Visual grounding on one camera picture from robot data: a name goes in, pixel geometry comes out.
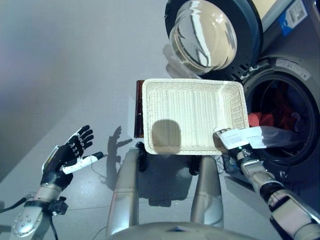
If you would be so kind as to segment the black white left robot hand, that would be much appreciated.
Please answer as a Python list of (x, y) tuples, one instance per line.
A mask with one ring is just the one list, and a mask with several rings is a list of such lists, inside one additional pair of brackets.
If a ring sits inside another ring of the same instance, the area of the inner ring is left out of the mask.
[(85, 125), (63, 145), (55, 146), (41, 167), (40, 184), (53, 184), (64, 190), (71, 183), (74, 172), (102, 159), (104, 154), (101, 151), (83, 156), (86, 149), (92, 146), (93, 138), (93, 130)]

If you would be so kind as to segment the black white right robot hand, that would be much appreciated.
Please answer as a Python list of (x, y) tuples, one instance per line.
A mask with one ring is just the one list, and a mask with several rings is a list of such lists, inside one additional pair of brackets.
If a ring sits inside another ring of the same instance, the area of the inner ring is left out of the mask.
[(237, 128), (215, 128), (212, 138), (215, 148), (222, 153), (249, 144), (248, 139)]

